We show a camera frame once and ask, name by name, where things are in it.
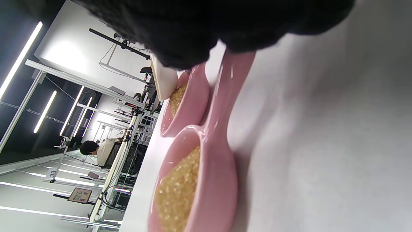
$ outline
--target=man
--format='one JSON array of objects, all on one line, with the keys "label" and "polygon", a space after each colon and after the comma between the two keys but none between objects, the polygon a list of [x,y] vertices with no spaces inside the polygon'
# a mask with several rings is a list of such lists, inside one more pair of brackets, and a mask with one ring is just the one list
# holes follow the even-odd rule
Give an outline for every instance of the man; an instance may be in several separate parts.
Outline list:
[{"label": "man", "polygon": [[101,146],[94,141],[85,141],[80,146],[80,153],[83,155],[97,156],[97,164],[100,166],[105,165],[107,158],[110,156],[110,151],[116,142],[123,141],[123,137],[106,139]]}]

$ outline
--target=ceiling light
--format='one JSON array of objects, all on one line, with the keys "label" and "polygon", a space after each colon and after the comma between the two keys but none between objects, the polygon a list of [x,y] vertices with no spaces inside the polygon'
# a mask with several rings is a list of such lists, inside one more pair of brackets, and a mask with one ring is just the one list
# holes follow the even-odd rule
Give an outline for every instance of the ceiling light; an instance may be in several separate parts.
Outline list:
[{"label": "ceiling light", "polygon": [[44,117],[46,116],[47,111],[49,110],[49,108],[50,108],[50,106],[51,106],[51,104],[52,104],[52,102],[53,102],[53,100],[54,100],[54,97],[56,96],[56,93],[57,93],[57,92],[54,91],[53,94],[51,95],[51,97],[50,97],[50,99],[49,99],[49,102],[48,102],[47,105],[46,105],[46,108],[43,110],[43,113],[42,113],[42,115],[40,116],[40,119],[39,119],[39,121],[37,122],[36,127],[34,128],[33,133],[37,133],[37,131],[39,130],[40,125],[42,124],[42,122],[43,122],[43,120],[44,120]]},{"label": "ceiling light", "polygon": [[73,168],[79,168],[79,169],[83,169],[83,170],[87,170],[87,171],[93,171],[93,172],[96,172],[96,173],[107,174],[107,172],[97,171],[97,170],[90,170],[90,169],[88,169],[88,168],[77,167],[77,166],[73,166],[73,165],[70,165],[70,164],[62,163],[62,165],[64,165],[64,166],[69,166],[69,167],[73,167]]},{"label": "ceiling light", "polygon": [[33,44],[34,39],[36,39],[37,34],[39,33],[40,29],[42,28],[43,23],[39,22],[34,28],[33,33],[31,34],[30,38],[28,39],[26,45],[24,45],[23,50],[21,51],[20,55],[17,57],[17,60],[14,62],[12,69],[10,70],[9,74],[6,76],[2,86],[0,87],[0,99],[2,98],[4,92],[6,91],[7,87],[9,86],[11,80],[13,79],[17,69],[19,68],[21,62],[23,61],[24,57],[26,56],[30,46]]},{"label": "ceiling light", "polygon": [[93,183],[89,183],[89,182],[84,182],[84,181],[80,181],[80,180],[72,180],[72,179],[66,179],[66,178],[61,178],[61,177],[56,177],[56,180],[61,180],[64,182],[68,182],[68,183],[73,183],[73,184],[79,184],[79,185],[86,185],[86,186],[94,186]]},{"label": "ceiling light", "polygon": [[130,192],[129,190],[126,190],[126,189],[115,189],[115,190],[122,191],[122,192]]},{"label": "ceiling light", "polygon": [[[89,102],[87,103],[87,106],[90,105],[92,99],[93,99],[93,97],[90,97]],[[84,118],[84,116],[86,115],[86,112],[87,112],[87,109],[85,108],[85,109],[84,109],[84,112],[83,112],[83,114],[82,114],[82,117],[80,118],[79,124],[78,124],[77,127],[76,127],[75,133],[73,134],[73,137],[76,136],[77,131],[78,131],[79,128],[80,128],[80,124],[82,123],[83,118]]]},{"label": "ceiling light", "polygon": [[76,175],[87,175],[85,173],[78,173],[78,172],[73,172],[73,171],[64,170],[64,169],[59,169],[59,172],[71,173],[71,174],[76,174]]},{"label": "ceiling light", "polygon": [[5,206],[0,206],[0,209],[19,211],[19,212],[25,212],[25,213],[37,213],[37,214],[59,216],[59,217],[88,219],[86,217],[80,217],[80,216],[72,216],[72,215],[65,215],[65,214],[59,214],[59,213],[49,213],[49,212],[28,210],[28,209],[22,209],[22,208],[11,208],[11,207],[5,207]]},{"label": "ceiling light", "polygon": [[73,103],[72,108],[70,109],[69,115],[67,115],[66,121],[63,124],[63,128],[60,131],[60,136],[63,134],[64,128],[66,128],[67,124],[69,123],[69,119],[72,116],[73,110],[75,109],[75,107],[77,105],[77,102],[79,101],[80,95],[82,95],[83,89],[84,89],[84,86],[82,86],[80,88],[80,91],[77,95],[77,98],[76,98],[75,102]]},{"label": "ceiling light", "polygon": [[31,189],[31,190],[37,190],[37,191],[42,191],[42,192],[50,192],[50,193],[70,196],[70,193],[57,192],[57,191],[52,191],[52,190],[47,190],[47,189],[39,189],[39,188],[35,188],[35,187],[17,185],[17,184],[12,184],[12,183],[7,183],[7,182],[0,182],[0,185],[8,185],[8,186],[19,187],[19,188],[23,188],[23,189]]},{"label": "ceiling light", "polygon": [[40,177],[46,177],[46,175],[43,174],[38,174],[38,173],[29,173],[30,175],[35,175],[35,176],[40,176]]},{"label": "ceiling light", "polygon": [[84,132],[83,132],[82,137],[84,137],[84,134],[86,134],[87,127],[89,126],[89,123],[90,123],[90,121],[91,121],[91,118],[93,117],[93,114],[94,114],[94,111],[92,112],[92,114],[91,114],[91,116],[90,116],[90,119],[89,119],[89,121],[87,122],[87,126],[86,126],[86,128],[84,129]]},{"label": "ceiling light", "polygon": [[[38,174],[38,173],[29,173],[30,175],[35,175],[35,176],[40,176],[40,177],[46,177],[46,175]],[[86,185],[86,186],[94,186],[93,183],[89,182],[84,182],[80,180],[72,180],[72,179],[66,179],[66,178],[61,178],[61,177],[55,177],[54,179],[68,182],[68,183],[73,183],[73,184],[78,184],[78,185]]]}]

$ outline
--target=pink spoon handle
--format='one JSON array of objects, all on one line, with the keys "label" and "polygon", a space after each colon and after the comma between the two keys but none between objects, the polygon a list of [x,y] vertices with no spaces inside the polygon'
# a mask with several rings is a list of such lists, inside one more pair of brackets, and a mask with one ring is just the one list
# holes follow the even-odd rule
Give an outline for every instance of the pink spoon handle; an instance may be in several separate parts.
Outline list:
[{"label": "pink spoon handle", "polygon": [[237,96],[249,74],[256,52],[232,54],[226,50],[218,81],[216,82],[211,109],[204,124],[205,133],[226,138],[227,125]]}]

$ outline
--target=black glove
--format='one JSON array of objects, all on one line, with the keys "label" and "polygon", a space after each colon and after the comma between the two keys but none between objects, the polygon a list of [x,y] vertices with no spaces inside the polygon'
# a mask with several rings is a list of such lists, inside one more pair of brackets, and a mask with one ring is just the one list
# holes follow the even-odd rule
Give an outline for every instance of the black glove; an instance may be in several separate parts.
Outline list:
[{"label": "black glove", "polygon": [[286,33],[315,35],[336,26],[354,0],[74,0],[123,38],[144,44],[166,67],[205,62],[217,40],[232,52],[275,44]]}]

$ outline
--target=pink bowl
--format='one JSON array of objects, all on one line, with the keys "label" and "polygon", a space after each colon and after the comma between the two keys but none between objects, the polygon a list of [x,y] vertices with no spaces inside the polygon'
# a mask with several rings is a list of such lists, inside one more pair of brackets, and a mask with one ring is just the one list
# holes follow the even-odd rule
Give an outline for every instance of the pink bowl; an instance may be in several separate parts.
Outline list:
[{"label": "pink bowl", "polygon": [[175,117],[172,116],[167,102],[160,128],[162,137],[175,137],[185,126],[198,125],[203,118],[209,101],[209,82],[205,74],[205,63],[194,67],[190,74],[187,72],[181,74],[178,88],[186,83],[186,91]]},{"label": "pink bowl", "polygon": [[[234,155],[227,142],[227,125],[254,58],[255,52],[225,52],[205,124],[184,127],[177,134],[160,167],[156,189],[161,180],[200,145],[198,182],[184,232],[230,230],[236,212],[238,183]],[[155,194],[150,208],[148,232],[162,232]]]}]

